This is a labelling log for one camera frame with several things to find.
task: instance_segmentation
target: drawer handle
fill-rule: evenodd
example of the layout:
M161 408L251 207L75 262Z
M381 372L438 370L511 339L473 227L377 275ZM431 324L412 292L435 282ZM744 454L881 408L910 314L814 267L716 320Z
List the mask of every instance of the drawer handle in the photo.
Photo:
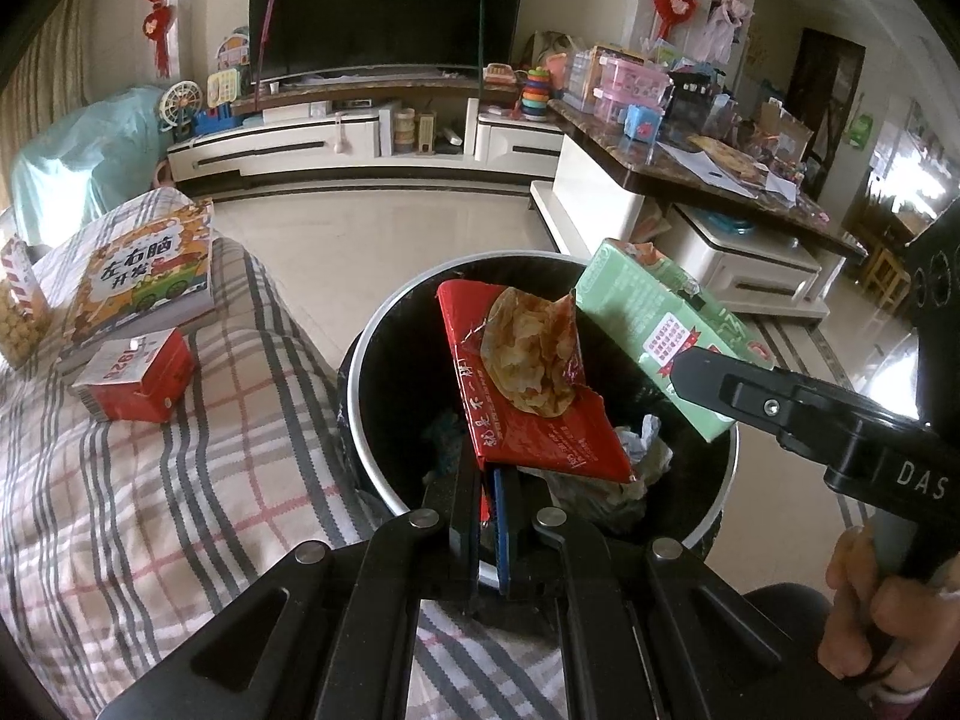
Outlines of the drawer handle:
M232 154L224 154L219 157L206 157L197 160L194 164L198 167L202 165L214 165L217 162L227 162L229 159L242 159L243 157L259 157L264 154L280 154L283 151L301 151L304 148L323 148L325 141L312 141L310 143L294 143L291 146L272 146L271 148L252 148L250 151L237 151Z
M553 148L537 148L536 146L511 146L510 151L517 154L539 154L542 157L560 157L560 151Z

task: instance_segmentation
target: ceiling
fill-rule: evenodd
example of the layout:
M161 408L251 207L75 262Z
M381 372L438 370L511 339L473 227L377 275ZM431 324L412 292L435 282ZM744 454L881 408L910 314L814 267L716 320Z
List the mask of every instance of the ceiling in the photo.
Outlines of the ceiling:
M960 154L960 69L914 0L794 0L808 11L856 20L897 45L922 88L912 90L944 145Z

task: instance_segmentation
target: colorful stacking toy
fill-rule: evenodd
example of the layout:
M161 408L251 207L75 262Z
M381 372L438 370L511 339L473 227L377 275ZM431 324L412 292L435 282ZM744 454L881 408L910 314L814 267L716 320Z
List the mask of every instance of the colorful stacking toy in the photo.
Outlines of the colorful stacking toy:
M520 112L533 122L546 121L546 103L550 100L550 71L535 68L527 73L520 95Z

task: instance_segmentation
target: black tv screen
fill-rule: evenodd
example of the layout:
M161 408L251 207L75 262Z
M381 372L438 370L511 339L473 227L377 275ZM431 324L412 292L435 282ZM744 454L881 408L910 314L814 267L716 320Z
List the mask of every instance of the black tv screen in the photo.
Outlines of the black tv screen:
M251 64L268 0L250 0ZM509 62L520 0L486 0L483 62ZM475 68L480 0L275 0L261 80L382 66Z

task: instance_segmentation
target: human hand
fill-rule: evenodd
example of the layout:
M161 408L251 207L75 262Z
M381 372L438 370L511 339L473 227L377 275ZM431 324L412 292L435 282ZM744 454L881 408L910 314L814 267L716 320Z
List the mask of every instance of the human hand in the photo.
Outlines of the human hand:
M837 678L855 677L870 665L869 621L901 640L880 664L884 686L906 693L932 685L960 643L960 557L949 565L944 591L891 576L880 581L872 527L840 536L827 567L835 590L833 610L817 658ZM869 621L865 621L869 610Z

